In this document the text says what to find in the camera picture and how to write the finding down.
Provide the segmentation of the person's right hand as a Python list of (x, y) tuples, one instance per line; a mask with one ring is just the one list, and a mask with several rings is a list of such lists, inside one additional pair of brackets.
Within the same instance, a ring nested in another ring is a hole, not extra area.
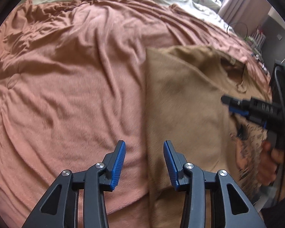
[(276, 180), (278, 167), (285, 161), (285, 152), (272, 149), (271, 143), (261, 144), (260, 163), (258, 165), (257, 180), (263, 186), (269, 186)]

